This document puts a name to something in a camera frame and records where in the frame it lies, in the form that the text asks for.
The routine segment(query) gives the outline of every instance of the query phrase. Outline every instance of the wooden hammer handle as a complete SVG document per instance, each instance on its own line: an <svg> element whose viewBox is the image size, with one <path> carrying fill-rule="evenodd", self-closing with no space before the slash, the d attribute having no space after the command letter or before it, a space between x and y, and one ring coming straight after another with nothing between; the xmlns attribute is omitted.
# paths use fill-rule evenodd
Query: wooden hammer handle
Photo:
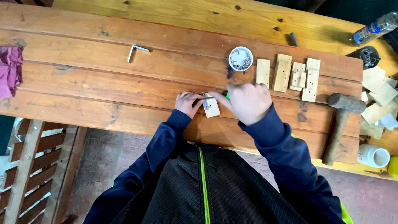
<svg viewBox="0 0 398 224"><path fill-rule="evenodd" d="M347 118L349 115L348 110L337 109L336 123L332 128L326 150L322 157L322 163L328 166L333 166L334 162L334 151L339 147L341 136L343 135L343 130Z"/></svg>

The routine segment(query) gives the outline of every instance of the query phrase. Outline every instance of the green zipper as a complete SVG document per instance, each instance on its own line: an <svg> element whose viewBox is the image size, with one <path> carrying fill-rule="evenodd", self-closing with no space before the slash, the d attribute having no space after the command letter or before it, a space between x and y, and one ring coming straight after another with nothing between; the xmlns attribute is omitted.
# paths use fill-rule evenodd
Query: green zipper
<svg viewBox="0 0 398 224"><path fill-rule="evenodd" d="M201 163L201 170L202 170L202 186L203 186L203 198L205 202L205 223L210 224L210 211L209 211L209 200L207 198L207 187L206 187L206 177L205 177L205 162L203 160L203 153L200 147L200 163Z"/></svg>

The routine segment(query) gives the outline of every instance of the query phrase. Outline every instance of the hammer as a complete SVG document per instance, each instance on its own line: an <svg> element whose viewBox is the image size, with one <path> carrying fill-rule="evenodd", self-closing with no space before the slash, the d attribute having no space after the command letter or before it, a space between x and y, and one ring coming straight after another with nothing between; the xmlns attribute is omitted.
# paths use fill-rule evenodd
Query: hammer
<svg viewBox="0 0 398 224"><path fill-rule="evenodd" d="M366 103L355 96L344 95L338 92L328 97L328 104L337 109L336 124L330 132L330 137L326 150L322 157L322 163L333 166L334 151L339 147L341 136L347 122L348 115L361 114L366 109Z"/></svg>

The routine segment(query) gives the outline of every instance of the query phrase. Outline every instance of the pink cloth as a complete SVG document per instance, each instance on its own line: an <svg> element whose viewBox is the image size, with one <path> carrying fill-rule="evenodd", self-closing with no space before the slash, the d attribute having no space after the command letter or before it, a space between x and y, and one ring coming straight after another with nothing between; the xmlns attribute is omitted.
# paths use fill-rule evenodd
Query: pink cloth
<svg viewBox="0 0 398 224"><path fill-rule="evenodd" d="M22 83L22 47L0 47L0 98L15 96Z"/></svg>

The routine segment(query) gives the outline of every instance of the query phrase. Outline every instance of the white container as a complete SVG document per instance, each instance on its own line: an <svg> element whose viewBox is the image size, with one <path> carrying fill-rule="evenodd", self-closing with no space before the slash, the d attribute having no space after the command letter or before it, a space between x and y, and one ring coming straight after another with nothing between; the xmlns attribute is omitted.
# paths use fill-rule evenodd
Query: white container
<svg viewBox="0 0 398 224"><path fill-rule="evenodd" d="M362 144L359 145L357 160L371 167L382 168L390 161L390 153L378 146Z"/></svg>
<svg viewBox="0 0 398 224"><path fill-rule="evenodd" d="M239 54L237 54L236 52L234 53L234 51L237 50L237 49L241 49L242 51L239 51ZM247 57L249 57L250 60L251 60L250 61L250 65L247 68L245 68L245 69L239 69L239 67L243 66L243 63L244 63L245 59L247 59ZM228 62L229 62L229 65L231 66L231 68L233 70L238 71L238 72L246 71L253 64L253 54L246 47L236 47L229 54Z"/></svg>

